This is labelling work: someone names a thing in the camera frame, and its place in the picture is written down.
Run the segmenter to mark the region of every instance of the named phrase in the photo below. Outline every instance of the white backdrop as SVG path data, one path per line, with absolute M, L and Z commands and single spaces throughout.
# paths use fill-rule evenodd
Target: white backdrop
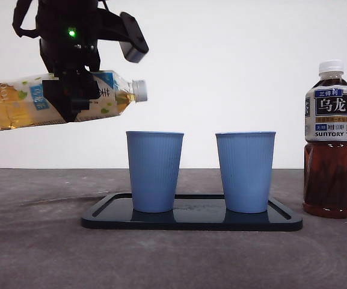
M 101 69 L 145 79 L 149 101 L 112 119 L 0 132 L 0 167 L 125 168 L 127 130 L 185 133 L 181 167 L 218 167 L 214 133 L 277 131 L 274 167 L 301 168 L 304 96 L 318 64 L 341 58 L 347 80 L 347 0 L 111 0 L 150 46 L 128 63 L 100 42 Z M 0 0 L 0 80 L 45 73 L 38 40 L 18 38 L 15 1 Z M 33 1 L 24 22 L 34 27 Z

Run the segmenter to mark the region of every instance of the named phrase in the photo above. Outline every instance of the black cable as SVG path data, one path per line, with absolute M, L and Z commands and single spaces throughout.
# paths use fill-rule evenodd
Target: black cable
M 105 9 L 106 9 L 107 11 L 109 11 L 109 8 L 108 8 L 108 6 L 107 6 L 107 4 L 106 4 L 106 1 L 103 0 L 102 2 L 103 2 L 103 5 L 105 6 Z

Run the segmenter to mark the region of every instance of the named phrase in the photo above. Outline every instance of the bottle label with chinese text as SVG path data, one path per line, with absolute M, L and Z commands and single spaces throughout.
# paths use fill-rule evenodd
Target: bottle label with chinese text
M 347 88 L 311 90 L 305 109 L 307 141 L 347 141 Z

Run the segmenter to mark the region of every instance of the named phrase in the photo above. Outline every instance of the blue paper cup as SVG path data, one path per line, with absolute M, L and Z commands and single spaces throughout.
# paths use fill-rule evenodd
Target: blue paper cup
M 172 210 L 184 134 L 127 131 L 126 135 L 134 209 Z
M 239 213 L 267 210 L 276 132 L 216 134 L 226 207 Z

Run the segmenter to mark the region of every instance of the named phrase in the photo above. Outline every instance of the bottle cap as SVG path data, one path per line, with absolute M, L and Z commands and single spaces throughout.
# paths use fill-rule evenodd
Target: bottle cap
M 148 100 L 147 84 L 145 80 L 136 80 L 136 81 L 133 80 L 132 86 L 133 86 L 133 93 L 135 94 L 136 102 Z
M 319 65 L 319 75 L 324 72 L 341 71 L 344 72 L 344 63 L 340 59 L 324 61 Z

